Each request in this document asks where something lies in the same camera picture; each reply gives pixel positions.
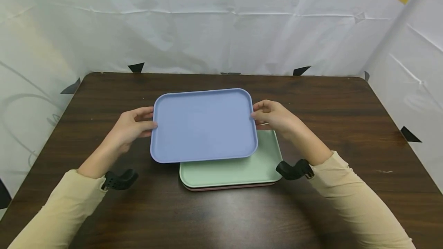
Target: black triangle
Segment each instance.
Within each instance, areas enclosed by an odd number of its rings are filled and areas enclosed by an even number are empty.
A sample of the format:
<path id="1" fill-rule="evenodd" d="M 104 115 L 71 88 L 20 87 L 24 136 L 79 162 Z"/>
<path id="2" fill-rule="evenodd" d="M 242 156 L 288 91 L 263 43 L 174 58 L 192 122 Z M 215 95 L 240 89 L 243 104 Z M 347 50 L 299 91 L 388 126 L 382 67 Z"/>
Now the black triangle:
<path id="1" fill-rule="evenodd" d="M 0 209 L 7 208 L 10 202 L 11 202 L 11 195 L 9 194 L 8 189 L 6 189 L 5 185 L 0 179 Z"/>
<path id="2" fill-rule="evenodd" d="M 302 68 L 296 68 L 294 69 L 294 73 L 292 75 L 294 76 L 300 76 L 302 75 L 307 69 L 310 68 L 310 66 L 303 66 Z"/>
<path id="3" fill-rule="evenodd" d="M 60 94 L 62 95 L 73 95 L 75 91 L 78 89 L 78 86 L 80 86 L 80 78 L 78 78 L 75 83 L 68 86 L 66 89 L 64 89 Z"/>
<path id="4" fill-rule="evenodd" d="M 135 65 L 128 66 L 128 68 L 131 69 L 131 71 L 134 73 L 141 73 L 141 70 L 143 69 L 144 65 L 145 63 L 137 63 Z"/>
<path id="5" fill-rule="evenodd" d="M 403 134 L 405 139 L 409 142 L 422 142 L 420 139 L 418 139 L 411 131 L 409 131 L 406 127 L 402 127 L 400 132 Z"/>

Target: forearm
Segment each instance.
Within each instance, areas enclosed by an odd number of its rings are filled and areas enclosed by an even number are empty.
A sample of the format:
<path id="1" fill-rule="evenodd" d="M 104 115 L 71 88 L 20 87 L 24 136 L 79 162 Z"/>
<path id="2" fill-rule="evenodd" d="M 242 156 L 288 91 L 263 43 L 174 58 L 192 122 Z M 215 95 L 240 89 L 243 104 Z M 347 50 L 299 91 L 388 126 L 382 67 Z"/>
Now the forearm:
<path id="1" fill-rule="evenodd" d="M 295 120 L 289 139 L 311 165 L 323 164 L 331 150 L 300 119 Z"/>
<path id="2" fill-rule="evenodd" d="M 415 248 L 390 209 L 336 152 L 312 170 L 312 186 L 332 203 L 364 248 Z"/>
<path id="3" fill-rule="evenodd" d="M 90 179 L 68 171 L 47 203 L 26 225 L 9 249 L 68 248 L 72 238 L 105 196 L 105 179 Z"/>
<path id="4" fill-rule="evenodd" d="M 77 172 L 85 177 L 98 179 L 110 170 L 119 156 L 118 149 L 105 139 L 78 168 Z"/>

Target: green tray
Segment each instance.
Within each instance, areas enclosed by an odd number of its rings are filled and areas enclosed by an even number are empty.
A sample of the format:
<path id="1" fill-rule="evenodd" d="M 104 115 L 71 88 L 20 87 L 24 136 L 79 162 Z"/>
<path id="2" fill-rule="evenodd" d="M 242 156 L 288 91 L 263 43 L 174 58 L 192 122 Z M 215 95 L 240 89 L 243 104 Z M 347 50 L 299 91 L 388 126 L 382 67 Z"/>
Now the green tray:
<path id="1" fill-rule="evenodd" d="M 258 148 L 248 158 L 180 163 L 180 179 L 190 188 L 273 183 L 282 161 L 276 133 L 259 130 Z"/>

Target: dark brown tabletop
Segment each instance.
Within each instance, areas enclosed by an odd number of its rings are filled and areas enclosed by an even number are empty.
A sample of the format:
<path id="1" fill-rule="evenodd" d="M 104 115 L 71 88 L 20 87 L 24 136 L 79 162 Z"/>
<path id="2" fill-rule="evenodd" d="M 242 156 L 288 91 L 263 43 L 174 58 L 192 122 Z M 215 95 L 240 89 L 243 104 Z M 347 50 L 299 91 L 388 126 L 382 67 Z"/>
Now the dark brown tabletop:
<path id="1" fill-rule="evenodd" d="M 63 174 L 93 152 L 120 113 L 152 106 L 169 92 L 224 88 L 282 103 L 383 199 L 417 248 L 441 248 L 443 196 L 364 80 L 122 73 L 84 78 L 0 223 L 0 248 L 39 211 Z M 71 248 L 356 248 L 306 179 L 193 193 L 180 184 L 178 164 L 150 157 L 149 142 L 135 141 L 114 165 L 117 173 L 134 168 L 139 179 L 128 190 L 108 192 Z M 281 136 L 279 143 L 286 161 L 300 159 Z"/>

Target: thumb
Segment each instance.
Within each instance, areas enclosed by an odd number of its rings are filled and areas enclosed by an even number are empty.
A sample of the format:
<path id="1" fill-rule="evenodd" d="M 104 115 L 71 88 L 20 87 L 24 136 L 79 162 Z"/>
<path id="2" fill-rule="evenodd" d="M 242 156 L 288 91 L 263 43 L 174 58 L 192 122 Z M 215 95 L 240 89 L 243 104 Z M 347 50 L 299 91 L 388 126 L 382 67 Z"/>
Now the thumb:
<path id="1" fill-rule="evenodd" d="M 157 123 L 155 121 L 140 121 L 137 122 L 140 127 L 140 131 L 147 131 L 157 128 Z"/>
<path id="2" fill-rule="evenodd" d="M 270 113 L 264 113 L 263 110 L 257 110 L 251 114 L 255 120 L 269 122 Z"/>

